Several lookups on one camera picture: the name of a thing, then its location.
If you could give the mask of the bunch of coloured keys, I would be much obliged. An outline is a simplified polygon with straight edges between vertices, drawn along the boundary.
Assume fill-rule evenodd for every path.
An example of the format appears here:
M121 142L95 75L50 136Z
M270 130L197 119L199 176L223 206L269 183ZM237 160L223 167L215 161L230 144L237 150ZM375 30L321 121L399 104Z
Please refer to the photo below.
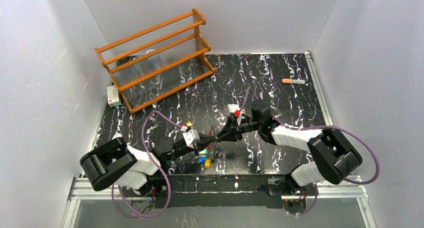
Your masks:
M214 159L218 157L221 152L221 143L213 141L204 150L200 151L199 155L195 158L197 159L198 164L202 164L205 169L208 169L211 167Z

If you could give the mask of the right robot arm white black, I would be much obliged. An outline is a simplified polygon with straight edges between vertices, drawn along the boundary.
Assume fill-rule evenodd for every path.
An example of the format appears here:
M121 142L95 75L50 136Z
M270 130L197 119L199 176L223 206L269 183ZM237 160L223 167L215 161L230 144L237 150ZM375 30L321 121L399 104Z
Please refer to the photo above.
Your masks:
M253 101L250 109L251 116L248 116L241 113L238 105L229 104L227 121L217 134L217 141L237 142L242 140L243 134L256 131L269 144L310 152L311 162L297 166L285 176L290 188L323 181L338 185L363 163L360 153L336 128L291 127L279 122L271 108L259 100Z

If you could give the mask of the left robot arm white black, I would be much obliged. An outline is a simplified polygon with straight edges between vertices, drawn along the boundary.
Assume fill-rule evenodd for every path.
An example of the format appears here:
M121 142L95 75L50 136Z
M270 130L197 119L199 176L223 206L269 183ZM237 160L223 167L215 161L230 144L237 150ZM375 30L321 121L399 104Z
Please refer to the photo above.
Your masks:
M122 137L114 138L86 153L79 161L94 191L103 191L112 185L138 190L147 183L147 176L159 168L189 153L199 154L217 138L205 134L184 134L168 151L152 151L149 155L128 145Z

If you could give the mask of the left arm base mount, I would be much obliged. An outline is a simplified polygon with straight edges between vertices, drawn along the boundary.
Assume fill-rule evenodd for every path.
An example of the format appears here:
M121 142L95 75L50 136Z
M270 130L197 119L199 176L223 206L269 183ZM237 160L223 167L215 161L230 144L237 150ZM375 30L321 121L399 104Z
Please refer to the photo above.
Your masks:
M128 197L166 197L169 193L164 177L148 176L147 182L139 189L122 187L123 194Z

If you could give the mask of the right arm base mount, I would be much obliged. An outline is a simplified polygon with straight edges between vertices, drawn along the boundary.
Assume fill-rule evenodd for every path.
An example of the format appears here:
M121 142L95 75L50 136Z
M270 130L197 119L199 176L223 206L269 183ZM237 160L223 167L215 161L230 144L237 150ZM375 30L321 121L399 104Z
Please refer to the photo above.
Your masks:
M270 197L282 198L285 213L297 217L309 213L315 207L319 194L316 184L299 186L288 177L270 178L256 190Z

